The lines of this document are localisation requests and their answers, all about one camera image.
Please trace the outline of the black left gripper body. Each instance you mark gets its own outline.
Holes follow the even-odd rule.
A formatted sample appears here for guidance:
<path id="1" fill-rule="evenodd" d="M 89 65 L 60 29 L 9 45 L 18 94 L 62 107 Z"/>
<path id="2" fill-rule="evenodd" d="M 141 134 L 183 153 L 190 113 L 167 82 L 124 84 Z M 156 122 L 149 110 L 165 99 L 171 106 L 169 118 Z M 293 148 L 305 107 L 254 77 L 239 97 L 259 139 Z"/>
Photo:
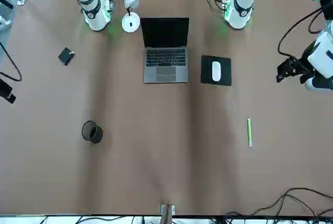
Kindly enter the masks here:
<path id="1" fill-rule="evenodd" d="M 315 77 L 315 69 L 307 58 L 295 58 L 292 61 L 292 76 L 300 76 L 300 83 L 305 84 L 308 79 Z"/>

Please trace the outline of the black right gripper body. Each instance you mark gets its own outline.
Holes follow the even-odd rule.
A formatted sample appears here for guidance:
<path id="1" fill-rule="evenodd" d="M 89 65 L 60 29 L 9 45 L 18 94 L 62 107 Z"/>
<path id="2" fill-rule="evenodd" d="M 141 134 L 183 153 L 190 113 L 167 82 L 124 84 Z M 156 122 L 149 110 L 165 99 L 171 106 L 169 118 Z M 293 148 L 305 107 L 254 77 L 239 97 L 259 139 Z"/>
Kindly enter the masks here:
<path id="1" fill-rule="evenodd" d="M 16 97 L 12 93 L 12 87 L 2 79 L 0 79 L 0 96 L 11 104 L 16 100 Z"/>

